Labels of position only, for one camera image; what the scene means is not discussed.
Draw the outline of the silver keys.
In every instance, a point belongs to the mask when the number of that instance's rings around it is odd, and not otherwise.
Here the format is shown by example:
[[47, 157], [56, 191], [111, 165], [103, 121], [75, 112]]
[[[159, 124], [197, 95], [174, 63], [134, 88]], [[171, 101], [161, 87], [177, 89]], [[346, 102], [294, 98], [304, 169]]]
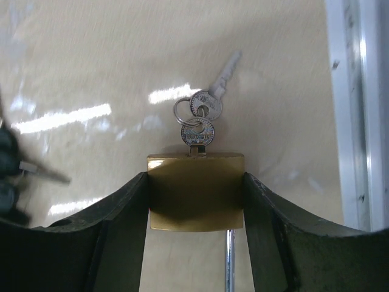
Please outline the silver keys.
[[[196, 91], [192, 96], [183, 97], [175, 102], [173, 114], [181, 125], [181, 139], [190, 147], [190, 156], [205, 156], [206, 146], [213, 142], [215, 128], [212, 121], [218, 119], [222, 113], [222, 97], [227, 92], [227, 82], [231, 79], [241, 57], [240, 50], [234, 52], [207, 89]], [[187, 120], [181, 118], [178, 112], [178, 105], [183, 102], [189, 104], [192, 114]]]

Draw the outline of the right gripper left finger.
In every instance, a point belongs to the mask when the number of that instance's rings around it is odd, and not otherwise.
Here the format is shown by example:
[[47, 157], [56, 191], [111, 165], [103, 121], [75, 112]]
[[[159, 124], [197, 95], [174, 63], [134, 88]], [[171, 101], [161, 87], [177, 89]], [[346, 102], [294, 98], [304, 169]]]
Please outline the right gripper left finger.
[[2, 291], [138, 291], [148, 221], [148, 178], [49, 227], [1, 220]]

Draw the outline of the aluminium rail frame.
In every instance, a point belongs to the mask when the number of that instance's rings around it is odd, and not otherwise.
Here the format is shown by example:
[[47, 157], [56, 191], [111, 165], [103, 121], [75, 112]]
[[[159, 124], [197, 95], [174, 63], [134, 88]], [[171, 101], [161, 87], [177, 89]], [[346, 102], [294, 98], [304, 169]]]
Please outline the aluminium rail frame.
[[388, 2], [326, 1], [343, 218], [388, 227]]

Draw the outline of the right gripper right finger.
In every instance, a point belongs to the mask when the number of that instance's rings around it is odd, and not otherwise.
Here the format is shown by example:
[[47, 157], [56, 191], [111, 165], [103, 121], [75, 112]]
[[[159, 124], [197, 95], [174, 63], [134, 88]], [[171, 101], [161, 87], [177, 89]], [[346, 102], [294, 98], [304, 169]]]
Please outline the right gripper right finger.
[[255, 291], [388, 291], [388, 229], [318, 217], [249, 173], [244, 220]]

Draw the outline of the large brass padlock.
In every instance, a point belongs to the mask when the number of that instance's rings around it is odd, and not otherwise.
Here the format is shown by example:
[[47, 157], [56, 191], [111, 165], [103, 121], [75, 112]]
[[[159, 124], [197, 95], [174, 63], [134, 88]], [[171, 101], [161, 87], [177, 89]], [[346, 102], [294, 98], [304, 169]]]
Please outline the large brass padlock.
[[171, 232], [225, 232], [224, 289], [235, 289], [235, 230], [243, 227], [245, 158], [239, 153], [150, 155], [150, 226]]

